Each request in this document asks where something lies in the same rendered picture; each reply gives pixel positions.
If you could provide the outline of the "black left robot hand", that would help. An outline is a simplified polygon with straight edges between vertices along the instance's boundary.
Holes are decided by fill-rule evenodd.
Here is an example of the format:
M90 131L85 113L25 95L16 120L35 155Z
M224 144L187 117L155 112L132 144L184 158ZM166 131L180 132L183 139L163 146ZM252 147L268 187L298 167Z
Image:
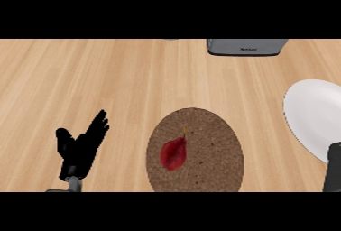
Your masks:
M70 177L82 180L87 177L107 130L107 118L103 110L94 116L87 131L76 138L65 128L56 130L57 153L62 157L60 180Z

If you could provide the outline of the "grey appliance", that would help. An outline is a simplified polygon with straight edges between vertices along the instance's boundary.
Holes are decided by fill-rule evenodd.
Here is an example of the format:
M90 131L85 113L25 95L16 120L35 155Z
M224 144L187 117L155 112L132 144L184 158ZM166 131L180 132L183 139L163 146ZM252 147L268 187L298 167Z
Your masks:
M223 56L276 56L286 41L286 39L208 39L208 53Z

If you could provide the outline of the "white plate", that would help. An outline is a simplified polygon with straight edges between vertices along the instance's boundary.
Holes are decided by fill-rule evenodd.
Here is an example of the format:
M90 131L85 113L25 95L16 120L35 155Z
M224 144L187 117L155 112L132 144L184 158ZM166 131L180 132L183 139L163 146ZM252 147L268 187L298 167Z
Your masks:
M341 142L341 86L320 79L295 82L283 96L282 111L296 141L327 162L329 146Z

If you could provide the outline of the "brown woven oval placemat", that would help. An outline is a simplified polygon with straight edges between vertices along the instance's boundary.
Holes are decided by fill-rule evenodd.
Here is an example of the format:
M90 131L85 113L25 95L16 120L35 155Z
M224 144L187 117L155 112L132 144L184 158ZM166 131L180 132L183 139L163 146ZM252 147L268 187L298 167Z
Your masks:
M159 162L163 144L186 139L184 165L168 171ZM189 107L171 112L150 134L146 172L156 192L237 192L243 177L239 139L224 119Z

